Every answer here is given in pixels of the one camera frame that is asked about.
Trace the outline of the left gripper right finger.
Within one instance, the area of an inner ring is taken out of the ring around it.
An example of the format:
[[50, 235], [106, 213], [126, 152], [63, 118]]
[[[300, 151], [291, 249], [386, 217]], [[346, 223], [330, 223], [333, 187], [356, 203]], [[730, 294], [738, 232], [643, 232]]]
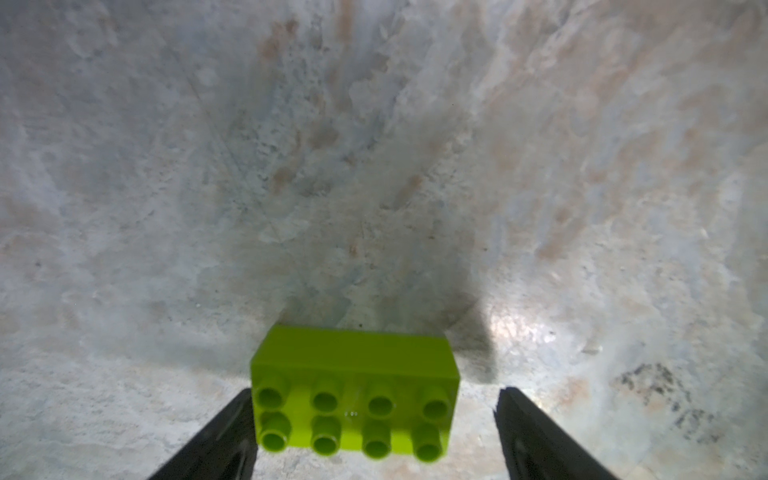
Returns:
[[510, 478], [616, 480], [521, 390], [500, 390], [494, 419]]

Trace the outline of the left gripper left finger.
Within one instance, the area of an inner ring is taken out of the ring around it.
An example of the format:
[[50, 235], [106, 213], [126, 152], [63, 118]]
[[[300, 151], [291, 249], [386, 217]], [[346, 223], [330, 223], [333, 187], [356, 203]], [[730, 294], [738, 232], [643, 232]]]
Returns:
[[258, 454], [251, 389], [237, 394], [150, 480], [249, 480]]

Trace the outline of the lime green long lego brick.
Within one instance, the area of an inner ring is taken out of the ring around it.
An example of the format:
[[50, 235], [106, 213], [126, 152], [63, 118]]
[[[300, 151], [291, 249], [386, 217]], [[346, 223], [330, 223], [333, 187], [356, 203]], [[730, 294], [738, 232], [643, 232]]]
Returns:
[[250, 362], [259, 446], [372, 460], [446, 453], [460, 373], [444, 337], [273, 326]]

